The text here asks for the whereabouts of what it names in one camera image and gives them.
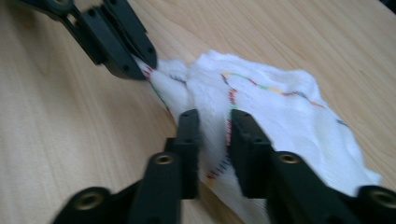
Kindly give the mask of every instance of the screw hole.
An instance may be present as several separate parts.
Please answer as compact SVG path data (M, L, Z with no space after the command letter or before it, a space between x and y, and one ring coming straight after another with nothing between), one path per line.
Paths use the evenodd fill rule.
M170 157L170 156L159 156L159 157L157 157L157 159L155 160L155 162L156 162L157 164L160 164L160 165L169 164L169 163L172 163L172 161L173 161L173 158Z
M290 154L283 154L279 157L279 159L285 163L290 163L290 164L297 163L300 161L296 156Z
M94 17L95 14L96 14L95 10L93 10L93 9L88 10L88 15Z
M396 197L381 190L373 190L370 192L371 198L387 208L396 208Z
M77 210L89 210L102 203L104 197L98 192L88 192L81 195L75 203Z

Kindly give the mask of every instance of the crumpled cloth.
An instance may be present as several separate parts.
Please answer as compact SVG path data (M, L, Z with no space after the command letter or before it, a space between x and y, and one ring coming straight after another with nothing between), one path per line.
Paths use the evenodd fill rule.
M203 146L199 177L246 223L268 223L264 200L242 196L226 146L231 110L253 116L277 151L302 156L325 184L348 195L377 185L348 126L320 97L318 84L304 70L282 70L214 50L189 67L160 60L158 70L139 63L154 90L176 119L197 109Z

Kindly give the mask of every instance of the white towel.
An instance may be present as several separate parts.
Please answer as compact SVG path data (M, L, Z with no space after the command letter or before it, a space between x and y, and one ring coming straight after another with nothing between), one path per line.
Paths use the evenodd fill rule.
M302 156L331 188L355 195L359 186L380 180L364 166L352 132L304 70L285 71L213 50L190 67L178 60L159 61L158 70L139 66L176 121L182 112L198 110L200 179L246 223L268 219L263 200L242 196L227 155L233 108L250 113L275 150Z

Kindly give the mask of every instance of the wooden table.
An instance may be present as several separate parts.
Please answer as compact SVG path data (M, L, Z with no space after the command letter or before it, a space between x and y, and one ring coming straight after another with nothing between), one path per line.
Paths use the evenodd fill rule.
M190 63L215 49L307 70L396 190L396 16L378 1L131 4L160 58ZM0 34L0 223L47 223L81 189L125 188L175 135L147 82L93 65L60 23L3 0ZM183 203L184 223L240 222L203 192Z

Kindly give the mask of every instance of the light wood surface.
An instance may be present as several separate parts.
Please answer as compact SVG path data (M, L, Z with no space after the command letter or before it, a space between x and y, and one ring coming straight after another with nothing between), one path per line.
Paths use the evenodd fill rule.
M98 1L76 1L88 7ZM396 16L376 0L135 0L160 58L215 49L303 68L396 190ZM58 22L0 0L0 223L48 223L81 189L119 191L175 123L147 82L95 66ZM184 223L239 223L203 189Z

